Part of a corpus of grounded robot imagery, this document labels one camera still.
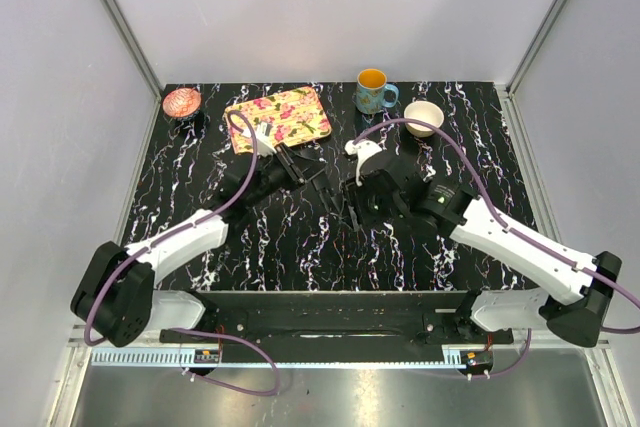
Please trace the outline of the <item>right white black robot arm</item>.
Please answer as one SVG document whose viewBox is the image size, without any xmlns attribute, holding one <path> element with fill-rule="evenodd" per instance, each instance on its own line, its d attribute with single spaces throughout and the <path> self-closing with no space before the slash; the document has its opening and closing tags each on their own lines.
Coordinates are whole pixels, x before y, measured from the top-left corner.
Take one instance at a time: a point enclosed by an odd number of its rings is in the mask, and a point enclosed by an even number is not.
<svg viewBox="0 0 640 427">
<path fill-rule="evenodd" d="M 397 220 L 481 251 L 535 283 L 529 290 L 472 295 L 454 320 L 463 341 L 476 343 L 503 329 L 545 327 L 579 347 L 597 344 L 622 266 L 615 254 L 568 248 L 490 210 L 475 189 L 451 177 L 424 180 L 382 165 L 358 171 L 342 191 L 356 228 Z"/>
</svg>

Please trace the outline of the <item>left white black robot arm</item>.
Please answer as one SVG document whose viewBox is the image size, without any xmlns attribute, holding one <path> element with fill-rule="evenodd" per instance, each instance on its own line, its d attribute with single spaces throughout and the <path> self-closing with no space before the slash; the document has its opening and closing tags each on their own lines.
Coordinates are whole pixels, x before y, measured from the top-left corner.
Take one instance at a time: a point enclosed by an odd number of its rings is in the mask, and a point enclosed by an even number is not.
<svg viewBox="0 0 640 427">
<path fill-rule="evenodd" d="M 195 342 L 213 337 L 215 306 L 194 291 L 158 284 L 244 230 L 252 209 L 278 191 L 295 191 L 324 172 L 322 161 L 280 144 L 264 157 L 241 154 L 228 166 L 209 204 L 146 240 L 100 245 L 73 295 L 89 346 L 124 347 L 151 331 L 182 330 Z"/>
</svg>

